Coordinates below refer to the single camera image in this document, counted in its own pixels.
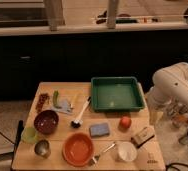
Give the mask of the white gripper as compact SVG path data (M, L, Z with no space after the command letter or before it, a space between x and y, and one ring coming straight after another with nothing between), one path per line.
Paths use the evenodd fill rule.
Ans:
M150 124L156 125L163 116L163 105L153 100L148 101L148 108L150 112Z

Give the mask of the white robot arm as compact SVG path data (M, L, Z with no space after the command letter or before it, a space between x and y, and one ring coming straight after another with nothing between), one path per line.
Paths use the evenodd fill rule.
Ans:
M147 93L149 122L155 125L161 111L173 100L188 108L188 63L180 62L157 70L152 77L153 86Z

